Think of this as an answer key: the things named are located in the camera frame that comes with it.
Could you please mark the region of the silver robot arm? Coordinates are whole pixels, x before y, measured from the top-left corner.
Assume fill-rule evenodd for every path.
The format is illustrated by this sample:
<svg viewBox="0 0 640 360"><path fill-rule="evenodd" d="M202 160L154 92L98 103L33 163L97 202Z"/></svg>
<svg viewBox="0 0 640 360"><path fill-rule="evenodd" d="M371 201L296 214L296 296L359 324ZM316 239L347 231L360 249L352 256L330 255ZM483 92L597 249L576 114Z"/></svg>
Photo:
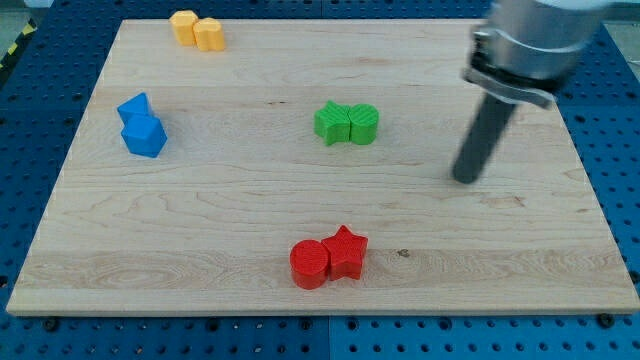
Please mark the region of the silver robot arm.
<svg viewBox="0 0 640 360"><path fill-rule="evenodd" d="M472 28L463 78L508 104L547 108L589 45L610 0L496 0Z"/></svg>

